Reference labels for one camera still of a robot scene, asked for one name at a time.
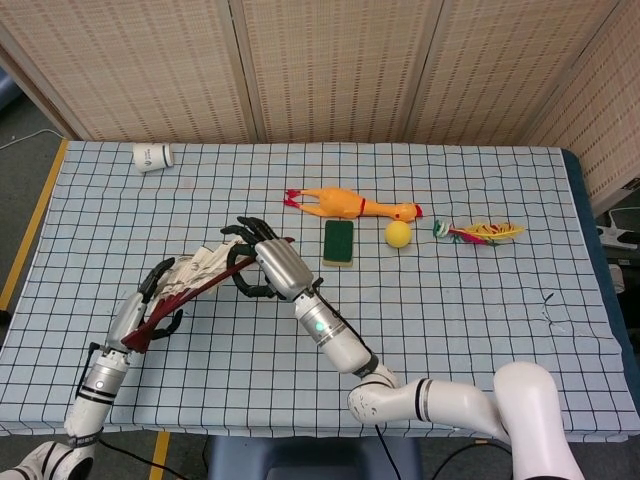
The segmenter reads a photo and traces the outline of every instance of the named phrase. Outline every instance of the feather toy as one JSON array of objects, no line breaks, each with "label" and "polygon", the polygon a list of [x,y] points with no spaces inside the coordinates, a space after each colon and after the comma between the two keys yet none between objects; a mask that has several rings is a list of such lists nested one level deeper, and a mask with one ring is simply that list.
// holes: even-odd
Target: feather toy
[{"label": "feather toy", "polygon": [[448,222],[436,220],[433,224],[433,236],[436,238],[445,238],[450,236],[453,241],[462,240],[466,243],[475,243],[478,245],[498,245],[501,240],[509,240],[519,233],[524,232],[525,228],[512,223],[475,223],[466,228],[455,228]]}]

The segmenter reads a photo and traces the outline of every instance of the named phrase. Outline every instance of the grid tablecloth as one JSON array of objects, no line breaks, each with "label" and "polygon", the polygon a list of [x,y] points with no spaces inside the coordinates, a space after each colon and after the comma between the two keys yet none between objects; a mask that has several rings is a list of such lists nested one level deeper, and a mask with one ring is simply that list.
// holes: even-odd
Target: grid tablecloth
[{"label": "grid tablecloth", "polygon": [[[60,431],[90,341],[161,259],[215,248],[237,215],[263,217],[320,273],[323,293],[399,378],[474,383],[514,360],[547,368],[573,440],[640,431],[584,245],[560,150],[407,144],[173,145],[175,166],[138,173],[131,144],[71,142],[0,355],[0,425]],[[324,220],[283,205],[287,188],[340,186],[416,202],[414,240],[384,242],[387,218],[355,221],[354,264],[321,264]],[[510,221],[497,248],[436,241],[433,218]],[[186,305],[179,331],[132,355],[107,430],[363,435],[346,406],[353,376],[317,352],[293,306],[233,284]],[[392,435],[470,435],[418,421]]]}]

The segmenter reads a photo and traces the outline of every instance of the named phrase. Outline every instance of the cable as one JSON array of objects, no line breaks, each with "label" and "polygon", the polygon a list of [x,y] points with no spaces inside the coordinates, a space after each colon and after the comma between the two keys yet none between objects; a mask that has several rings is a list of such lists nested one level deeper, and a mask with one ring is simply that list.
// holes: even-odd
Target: cable
[{"label": "cable", "polygon": [[91,342],[89,344],[89,353],[87,354],[87,361],[84,364],[84,368],[82,369],[82,375],[80,375],[80,380],[78,380],[78,385],[76,385],[76,397],[80,395],[80,389],[82,388],[82,384],[84,383],[84,377],[87,376],[87,370],[89,370],[89,363],[91,363],[91,358],[93,357],[93,352],[100,349],[100,345],[96,342]]},{"label": "cable", "polygon": [[393,467],[393,471],[396,472],[396,477],[398,477],[398,480],[402,480],[402,477],[400,476],[400,470],[398,470],[396,462],[393,461],[393,457],[391,456],[391,452],[389,451],[389,448],[387,447],[387,442],[384,441],[384,437],[382,436],[382,432],[380,432],[380,428],[377,425],[374,425],[374,426],[376,427],[376,433],[378,434],[378,438],[380,439],[380,443],[382,443],[382,448],[384,448],[384,453],[387,454],[387,458],[389,459],[389,463]]},{"label": "cable", "polygon": [[0,146],[0,150],[4,150],[5,148],[15,145],[16,143],[20,143],[23,140],[29,140],[30,138],[33,138],[36,135],[40,135],[41,133],[53,133],[58,138],[63,138],[62,135],[60,135],[58,132],[51,130],[50,128],[43,128],[42,130],[38,130],[37,132],[27,135],[26,137],[16,138],[15,140],[10,141],[9,143],[5,143],[4,145]]},{"label": "cable", "polygon": [[100,445],[103,445],[103,446],[107,447],[110,450],[114,450],[114,451],[116,451],[118,453],[122,453],[124,455],[128,455],[129,457],[135,458],[139,462],[142,462],[142,463],[144,463],[146,465],[149,465],[151,467],[156,467],[156,468],[160,468],[161,470],[165,470],[165,471],[171,473],[173,476],[175,476],[178,480],[186,480],[187,479],[187,477],[185,477],[181,473],[178,473],[175,470],[173,470],[173,469],[171,469],[171,468],[169,468],[169,467],[167,467],[165,465],[160,465],[159,463],[155,463],[155,462],[152,462],[151,460],[147,460],[146,458],[142,458],[142,457],[136,455],[135,453],[129,452],[128,450],[125,450],[123,448],[111,445],[111,444],[105,442],[102,439],[99,439],[98,442],[100,443]]},{"label": "cable", "polygon": [[613,212],[621,212],[622,210],[640,210],[640,207],[619,207],[619,208],[612,208],[611,210],[609,210],[609,213],[613,213]]},{"label": "cable", "polygon": [[207,438],[204,441],[204,446],[202,447],[202,463],[204,463],[204,469],[207,472],[207,475],[209,474],[209,462],[207,461],[207,457],[206,457],[206,452],[207,452],[207,445],[209,444],[209,435],[207,435]]},{"label": "cable", "polygon": [[451,453],[444,462],[442,462],[442,464],[438,467],[438,469],[436,470],[436,473],[433,474],[433,477],[431,477],[431,480],[436,480],[436,478],[438,477],[438,475],[440,474],[440,472],[442,471],[442,469],[444,467],[447,466],[447,464],[453,460],[455,457],[457,457],[460,453],[467,451],[467,450],[471,450],[472,448],[476,448],[476,447],[494,447],[497,448],[499,450],[502,450],[503,452],[506,452],[509,454],[509,456],[511,456],[511,452],[504,448],[502,445],[498,445],[497,443],[491,443],[491,442],[485,442],[483,441],[482,443],[472,443],[471,445],[465,445],[464,447],[459,448],[458,450],[456,450],[455,452]]}]

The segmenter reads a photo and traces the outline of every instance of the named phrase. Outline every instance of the white paper cup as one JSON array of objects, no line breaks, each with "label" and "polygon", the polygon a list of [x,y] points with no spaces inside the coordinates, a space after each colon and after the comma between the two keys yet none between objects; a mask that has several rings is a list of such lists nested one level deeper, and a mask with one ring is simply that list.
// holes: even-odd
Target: white paper cup
[{"label": "white paper cup", "polygon": [[620,265],[609,264],[609,271],[611,272],[611,280],[613,280],[613,289],[616,294],[624,292],[624,276],[622,275],[622,269]]},{"label": "white paper cup", "polygon": [[150,172],[173,166],[173,153],[168,143],[136,143],[133,162],[140,172]]}]

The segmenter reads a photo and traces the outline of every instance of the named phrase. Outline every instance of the sponge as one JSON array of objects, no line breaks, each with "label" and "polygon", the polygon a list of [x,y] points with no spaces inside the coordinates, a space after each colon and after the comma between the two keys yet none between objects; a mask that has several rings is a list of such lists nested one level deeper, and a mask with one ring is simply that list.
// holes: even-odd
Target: sponge
[{"label": "sponge", "polygon": [[330,267],[353,265],[353,222],[327,220],[324,227],[322,263]]}]

